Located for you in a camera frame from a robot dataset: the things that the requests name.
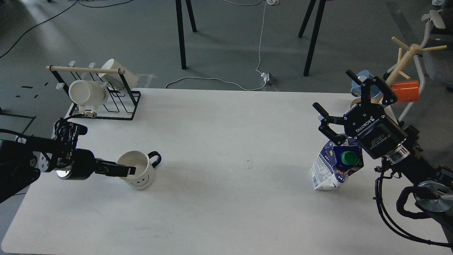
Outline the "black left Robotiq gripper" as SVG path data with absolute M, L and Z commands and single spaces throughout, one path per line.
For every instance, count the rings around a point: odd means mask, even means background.
M 134 166 L 95 159 L 94 154 L 87 149 L 76 149 L 72 156 L 73 161 L 69 166 L 56 170 L 58 178 L 62 180 L 86 180 L 94 172 L 105 176 L 127 177 L 136 172 Z

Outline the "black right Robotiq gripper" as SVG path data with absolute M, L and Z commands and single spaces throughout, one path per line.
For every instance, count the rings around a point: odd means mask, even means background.
M 350 103 L 353 108 L 344 114 L 344 119 L 330 116 L 319 103 L 313 103 L 312 106 L 321 116 L 318 130 L 337 146 L 351 137 L 371 158 L 382 158 L 407 138 L 407 133 L 383 108 L 394 104 L 397 96 L 386 81 L 372 76 L 369 71 L 356 74 L 347 70 L 346 75 L 353 83 L 351 95 L 356 97 Z M 330 128 L 330 124 L 344 126 L 345 134 L 337 134 Z

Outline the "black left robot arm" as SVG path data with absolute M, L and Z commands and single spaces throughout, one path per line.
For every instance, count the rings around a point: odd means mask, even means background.
M 1 129 L 1 133 L 25 140 L 1 140 L 1 202 L 32 184 L 43 172 L 57 171 L 62 180 L 85 180 L 93 173 L 118 177 L 135 174 L 134 166 L 95 158 L 90 150 L 77 148 L 78 137 L 87 134 L 86 126 L 60 118 L 54 128 L 53 138 Z

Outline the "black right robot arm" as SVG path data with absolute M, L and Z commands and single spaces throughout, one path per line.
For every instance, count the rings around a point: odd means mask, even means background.
M 380 176 L 375 181 L 375 201 L 379 215 L 394 233 L 413 242 L 452 248 L 450 243 L 433 242 L 406 232 L 387 213 L 383 203 L 384 173 L 392 170 L 405 176 L 412 185 L 405 187 L 396 202 L 398 213 L 414 220 L 434 219 L 452 231 L 452 168 L 434 168 L 421 154 L 419 130 L 414 126 L 402 128 L 385 112 L 385 107 L 398 101 L 395 93 L 380 77 L 360 81 L 355 73 L 346 74 L 361 88 L 361 101 L 341 117 L 330 116 L 319 104 L 313 107 L 322 116 L 319 131 L 336 145 L 348 138 L 355 140 L 373 159 L 381 158 L 375 168 Z

